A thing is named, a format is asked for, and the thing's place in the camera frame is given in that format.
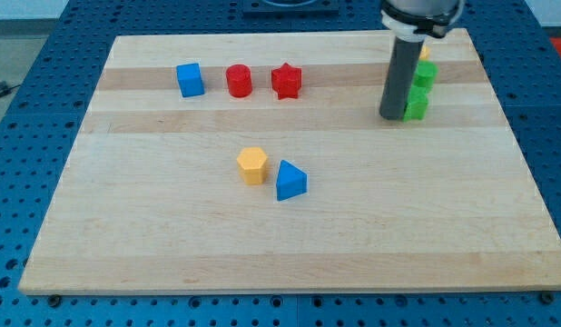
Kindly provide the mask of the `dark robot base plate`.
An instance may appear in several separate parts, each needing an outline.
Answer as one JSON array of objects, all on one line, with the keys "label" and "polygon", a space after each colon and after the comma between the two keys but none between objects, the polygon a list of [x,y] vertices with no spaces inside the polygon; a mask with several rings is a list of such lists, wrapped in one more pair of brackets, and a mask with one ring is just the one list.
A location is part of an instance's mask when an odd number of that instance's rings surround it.
[{"label": "dark robot base plate", "polygon": [[340,0],[243,0],[241,11],[246,17],[264,15],[337,14]]}]

